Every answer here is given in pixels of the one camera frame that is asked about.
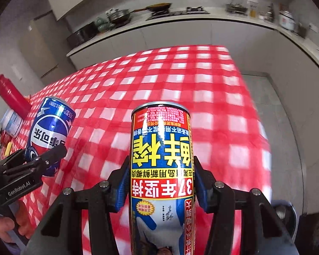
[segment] red and white checkered tablecloth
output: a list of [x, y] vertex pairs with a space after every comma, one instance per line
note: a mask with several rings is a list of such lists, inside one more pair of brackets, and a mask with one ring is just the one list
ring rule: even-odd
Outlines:
[[[137, 52], [84, 68], [32, 99], [13, 151], [24, 148], [46, 96], [66, 100], [77, 117], [66, 141], [67, 156], [54, 178], [23, 199], [37, 225], [65, 187], [87, 189], [121, 166], [129, 152], [131, 111], [148, 101], [175, 101], [190, 111], [194, 155], [217, 180], [271, 197], [271, 155], [263, 126], [241, 74], [225, 47], [192, 45]], [[241, 215], [235, 216], [233, 254], [239, 253]], [[84, 254], [90, 254], [83, 213]], [[197, 206], [195, 254], [204, 252], [212, 215]], [[128, 204], [111, 214], [121, 255], [129, 255]]]

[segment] screw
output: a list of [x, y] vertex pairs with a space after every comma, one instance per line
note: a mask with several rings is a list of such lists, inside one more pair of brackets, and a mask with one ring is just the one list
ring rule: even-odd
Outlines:
[[221, 188], [223, 188], [225, 186], [225, 184], [222, 181], [216, 181], [214, 183], [214, 185], [215, 185], [216, 188], [219, 188], [219, 189], [221, 189]]
[[72, 189], [71, 189], [71, 188], [65, 188], [65, 189], [63, 190], [63, 194], [64, 194], [64, 195], [69, 195], [71, 192], [72, 192]]
[[109, 186], [109, 181], [103, 180], [99, 182], [99, 187], [106, 188], [107, 186]]
[[255, 196], [261, 195], [261, 191], [257, 188], [252, 189], [252, 194]]

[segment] gas stove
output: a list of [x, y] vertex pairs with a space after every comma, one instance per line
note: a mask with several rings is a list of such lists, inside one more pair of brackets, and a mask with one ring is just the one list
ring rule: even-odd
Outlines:
[[156, 18], [168, 17], [168, 16], [177, 16], [177, 15], [187, 15], [187, 14], [209, 14], [203, 7], [187, 7], [186, 10], [179, 10], [179, 11], [158, 11], [152, 12], [151, 16], [147, 20], [152, 20]]

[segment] bottle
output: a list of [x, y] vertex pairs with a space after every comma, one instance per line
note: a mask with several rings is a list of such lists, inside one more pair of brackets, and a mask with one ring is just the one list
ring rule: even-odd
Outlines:
[[0, 75], [0, 96], [6, 104], [13, 109], [22, 119], [25, 119], [31, 110], [31, 105], [16, 89], [10, 79]]

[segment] gray floor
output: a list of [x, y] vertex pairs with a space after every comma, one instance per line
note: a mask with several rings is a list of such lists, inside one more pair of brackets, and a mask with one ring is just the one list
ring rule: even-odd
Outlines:
[[302, 214], [303, 188], [297, 144], [286, 112], [269, 80], [243, 75], [265, 128], [272, 152], [272, 198], [293, 203]]

